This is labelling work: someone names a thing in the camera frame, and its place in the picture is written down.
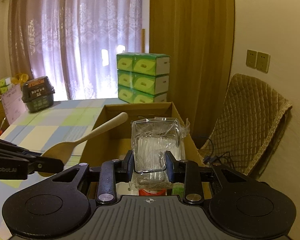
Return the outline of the green medicine box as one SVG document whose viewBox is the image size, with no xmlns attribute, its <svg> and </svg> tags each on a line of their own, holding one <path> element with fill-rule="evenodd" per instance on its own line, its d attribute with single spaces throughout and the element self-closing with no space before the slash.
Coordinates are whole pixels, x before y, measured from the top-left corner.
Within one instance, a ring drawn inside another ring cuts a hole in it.
<svg viewBox="0 0 300 240">
<path fill-rule="evenodd" d="M 183 183 L 174 183 L 173 186 L 172 186 L 171 195 L 179 196 L 180 199 L 183 199 L 184 184 Z"/>
</svg>

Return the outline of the beige plastic spoon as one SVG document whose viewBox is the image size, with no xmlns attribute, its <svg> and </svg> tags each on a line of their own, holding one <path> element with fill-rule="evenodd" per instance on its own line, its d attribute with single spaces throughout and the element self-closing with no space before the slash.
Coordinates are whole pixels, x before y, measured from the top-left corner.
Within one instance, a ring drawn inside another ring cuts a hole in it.
<svg viewBox="0 0 300 240">
<path fill-rule="evenodd" d="M 129 116 L 126 112 L 122 112 L 116 117 L 105 122 L 104 124 L 101 124 L 97 128 L 74 141 L 61 141 L 61 139 L 63 138 L 63 134 L 58 134 L 58 129 L 55 129 L 52 135 L 47 138 L 47 141 L 41 143 L 40 151 L 44 157 L 61 159 L 64 165 L 62 171 L 64 171 L 67 168 L 70 168 L 71 166 L 78 163 L 74 160 L 70 161 L 69 165 L 67 164 L 72 157 L 74 149 L 78 145 L 85 145 L 87 141 L 93 141 L 97 138 L 97 136 L 101 136 L 103 133 L 106 133 L 109 130 L 114 129 L 115 127 L 118 127 L 124 123 L 127 123 L 128 117 Z"/>
</svg>

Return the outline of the red snack packet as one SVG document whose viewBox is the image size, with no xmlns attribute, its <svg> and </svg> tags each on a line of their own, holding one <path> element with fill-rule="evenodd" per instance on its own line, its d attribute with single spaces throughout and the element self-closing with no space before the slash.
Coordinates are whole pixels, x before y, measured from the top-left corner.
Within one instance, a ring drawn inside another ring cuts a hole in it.
<svg viewBox="0 0 300 240">
<path fill-rule="evenodd" d="M 140 189 L 139 190 L 140 196 L 166 196 L 166 190 L 147 190 L 147 189 Z"/>
</svg>

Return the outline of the bagged metal wire holder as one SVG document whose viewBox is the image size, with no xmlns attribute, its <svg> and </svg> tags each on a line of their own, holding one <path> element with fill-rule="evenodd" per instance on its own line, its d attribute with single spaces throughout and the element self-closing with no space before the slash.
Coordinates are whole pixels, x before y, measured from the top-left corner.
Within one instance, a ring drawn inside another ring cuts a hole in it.
<svg viewBox="0 0 300 240">
<path fill-rule="evenodd" d="M 165 152 L 176 160 L 185 159 L 184 138 L 190 133 L 190 122 L 177 118 L 155 117 L 132 122 L 134 173 L 130 187 L 135 190 L 163 190 L 172 187 L 166 173 Z"/>
</svg>

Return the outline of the brown cardboard box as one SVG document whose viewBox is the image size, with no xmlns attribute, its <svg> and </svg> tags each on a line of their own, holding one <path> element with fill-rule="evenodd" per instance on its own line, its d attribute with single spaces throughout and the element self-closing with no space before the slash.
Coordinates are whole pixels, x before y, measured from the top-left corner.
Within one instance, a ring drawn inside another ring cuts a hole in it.
<svg viewBox="0 0 300 240">
<path fill-rule="evenodd" d="M 177 160 L 187 159 L 202 165 L 202 156 L 190 136 L 190 123 L 181 119 L 173 103 L 105 105 L 93 128 L 123 112 L 128 114 L 128 120 L 88 140 L 81 162 L 91 167 L 101 166 L 108 160 L 123 159 L 131 150 L 135 164 L 129 184 L 132 190 L 172 187 L 164 170 L 166 151 L 171 151 Z"/>
</svg>

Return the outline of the pink white cardboard box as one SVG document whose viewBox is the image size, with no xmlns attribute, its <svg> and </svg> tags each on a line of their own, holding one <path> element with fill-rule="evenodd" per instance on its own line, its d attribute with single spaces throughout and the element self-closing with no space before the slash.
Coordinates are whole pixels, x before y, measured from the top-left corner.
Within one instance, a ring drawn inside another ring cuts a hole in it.
<svg viewBox="0 0 300 240">
<path fill-rule="evenodd" d="M 6 119 L 10 125 L 27 111 L 27 107 L 22 101 L 22 96 L 23 93 L 20 85 L 13 86 L 6 93 L 1 95 Z"/>
</svg>

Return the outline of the dark green instant noodle bowl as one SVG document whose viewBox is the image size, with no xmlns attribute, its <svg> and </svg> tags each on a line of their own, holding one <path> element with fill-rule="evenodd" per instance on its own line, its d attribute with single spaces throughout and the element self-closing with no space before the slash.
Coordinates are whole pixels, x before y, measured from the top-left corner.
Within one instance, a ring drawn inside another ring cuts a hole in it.
<svg viewBox="0 0 300 240">
<path fill-rule="evenodd" d="M 49 108 L 53 105 L 54 87 L 47 76 L 27 81 L 22 86 L 22 101 L 30 113 Z"/>
</svg>

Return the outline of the quilted brown chair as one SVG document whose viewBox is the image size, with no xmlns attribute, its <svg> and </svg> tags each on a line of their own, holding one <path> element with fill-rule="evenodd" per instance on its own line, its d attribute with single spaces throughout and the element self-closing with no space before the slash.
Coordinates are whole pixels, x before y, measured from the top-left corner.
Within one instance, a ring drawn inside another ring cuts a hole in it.
<svg viewBox="0 0 300 240">
<path fill-rule="evenodd" d="M 283 137 L 291 109 L 292 103 L 266 82 L 235 74 L 222 113 L 199 153 L 220 157 L 223 164 L 258 179 Z"/>
</svg>

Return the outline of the stack of green tissue boxes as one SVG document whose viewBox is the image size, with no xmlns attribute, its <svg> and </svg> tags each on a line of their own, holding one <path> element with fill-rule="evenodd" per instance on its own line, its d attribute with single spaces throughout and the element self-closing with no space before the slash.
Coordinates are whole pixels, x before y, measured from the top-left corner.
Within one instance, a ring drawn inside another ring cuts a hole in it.
<svg viewBox="0 0 300 240">
<path fill-rule="evenodd" d="M 127 103 L 166 102 L 170 74 L 168 55 L 120 53 L 116 59 L 120 100 Z"/>
</svg>

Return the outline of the purple sheer curtain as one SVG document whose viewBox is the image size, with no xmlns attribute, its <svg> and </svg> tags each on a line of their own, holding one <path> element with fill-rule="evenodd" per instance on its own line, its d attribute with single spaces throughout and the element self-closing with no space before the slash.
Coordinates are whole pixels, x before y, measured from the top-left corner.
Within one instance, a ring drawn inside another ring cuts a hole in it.
<svg viewBox="0 0 300 240">
<path fill-rule="evenodd" d="M 13 75 L 47 76 L 61 100 L 117 97 L 116 56 L 141 48 L 142 0 L 10 0 Z"/>
</svg>

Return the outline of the wall power sockets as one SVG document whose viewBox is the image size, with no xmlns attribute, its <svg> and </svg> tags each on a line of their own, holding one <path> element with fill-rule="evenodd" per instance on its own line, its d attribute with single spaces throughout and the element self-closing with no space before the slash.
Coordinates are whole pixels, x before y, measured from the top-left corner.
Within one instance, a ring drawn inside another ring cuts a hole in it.
<svg viewBox="0 0 300 240">
<path fill-rule="evenodd" d="M 247 50 L 246 66 L 267 73 L 270 64 L 270 55 L 254 50 Z"/>
</svg>

